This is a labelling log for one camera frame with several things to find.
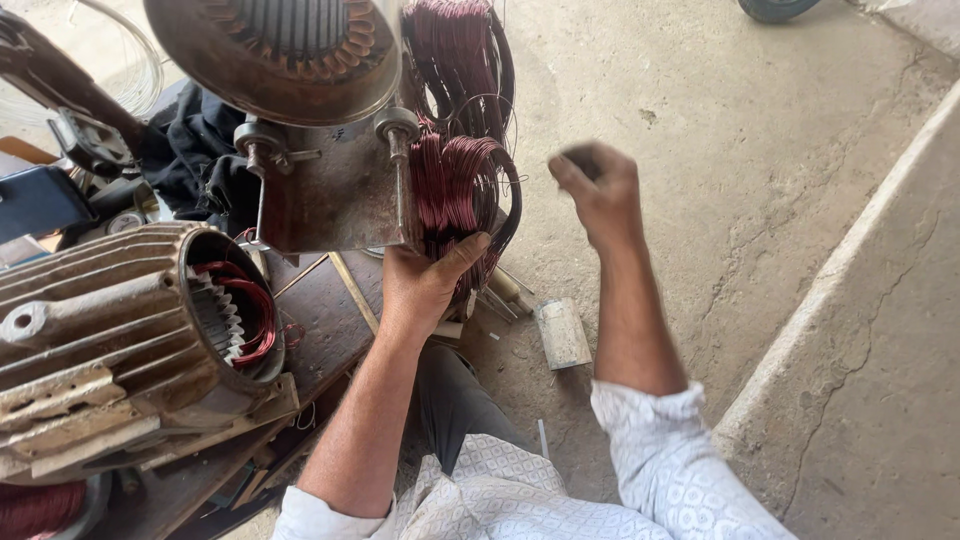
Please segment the rusty metal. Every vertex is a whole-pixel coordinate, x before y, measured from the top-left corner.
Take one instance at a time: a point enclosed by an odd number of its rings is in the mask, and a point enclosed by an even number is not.
[[[0,77],[47,109],[67,108],[115,128],[136,156],[143,123],[43,34],[2,8]]]
[[[391,145],[375,126],[371,117],[338,128],[284,127],[289,149],[323,154],[294,163],[286,175],[264,165],[273,165],[268,150],[259,157],[250,152],[248,168],[260,171],[263,180],[257,238],[288,258],[401,244],[416,248],[420,220],[407,163],[416,137],[394,126]]]
[[[382,108],[400,80],[396,0],[146,0],[160,44],[239,110],[334,126]]]
[[[296,411],[282,335],[236,371],[201,327],[190,267],[224,258],[266,286],[228,237],[187,222],[0,274],[0,481],[156,466]]]

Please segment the wooden board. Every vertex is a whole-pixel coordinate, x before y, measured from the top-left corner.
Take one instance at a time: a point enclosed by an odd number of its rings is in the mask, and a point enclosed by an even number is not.
[[[345,262],[374,312],[383,309],[381,263],[359,252],[343,253]],[[301,258],[300,269],[268,255],[274,290],[279,290],[320,255]],[[306,407],[352,368],[373,342],[373,334],[329,260],[276,300],[284,323],[306,328],[286,369],[294,375],[300,403]],[[141,475],[132,496],[111,497],[108,514],[90,532],[98,540],[162,540],[183,524],[287,420],[262,426]]]

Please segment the scrap wire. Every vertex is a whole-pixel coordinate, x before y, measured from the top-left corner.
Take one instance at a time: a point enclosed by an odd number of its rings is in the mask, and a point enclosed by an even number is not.
[[[125,60],[130,61],[125,62],[123,86],[113,95],[113,99],[132,115],[143,116],[153,108],[163,90],[163,70],[153,43],[133,21],[98,0],[75,0],[68,12],[68,21],[72,20],[78,4],[106,16],[123,30],[118,42]],[[127,56],[130,48],[131,59]],[[0,118],[18,124],[45,126],[49,118],[56,116],[54,111],[18,94],[16,88],[0,81],[0,94],[7,93],[13,96],[0,95]]]
[[[410,168],[426,254],[439,260],[473,233],[492,235],[486,255],[457,283],[458,302],[485,286],[522,213],[520,178],[505,147],[513,56],[487,0],[419,0],[404,9],[402,30],[420,83],[414,110],[423,136],[412,146]],[[497,228],[500,174],[508,179],[512,204]]]

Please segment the copper wire coil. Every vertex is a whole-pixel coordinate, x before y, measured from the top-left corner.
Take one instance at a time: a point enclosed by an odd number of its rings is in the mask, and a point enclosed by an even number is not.
[[[80,515],[86,481],[19,486],[0,483],[0,530],[9,540],[50,537]]]
[[[203,0],[204,13],[247,51],[287,75],[332,81],[376,44],[370,0]]]

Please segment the electrical wire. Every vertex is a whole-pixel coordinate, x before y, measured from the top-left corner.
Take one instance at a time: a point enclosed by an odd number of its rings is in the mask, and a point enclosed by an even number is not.
[[[99,0],[75,0],[71,5],[70,19],[78,4],[106,16],[124,31],[120,33],[117,45],[125,60],[125,67],[120,89],[113,99],[132,115],[145,116],[163,90],[163,70],[153,42],[133,21]],[[0,81],[0,119],[20,125],[45,126],[46,121],[54,116],[54,111]]]
[[[240,346],[243,354],[234,358],[232,362],[234,368],[242,368],[260,361],[276,342],[276,312],[273,297],[263,287],[252,282],[247,273],[232,262],[217,260],[195,264],[193,270],[197,274],[204,272],[216,274],[212,276],[213,284],[233,289],[233,291],[242,291],[250,299],[255,308],[256,320],[253,326],[256,328],[256,334]]]
[[[487,254],[457,283],[457,302],[486,286],[522,213],[521,180],[506,149],[513,55],[487,0],[418,0],[404,8],[401,28],[419,84],[414,111],[423,133],[410,169],[426,255],[438,260],[473,233],[492,235]],[[498,224],[500,175],[511,208]]]
[[[86,481],[19,486],[0,483],[0,530],[8,540],[49,538],[80,515]]]

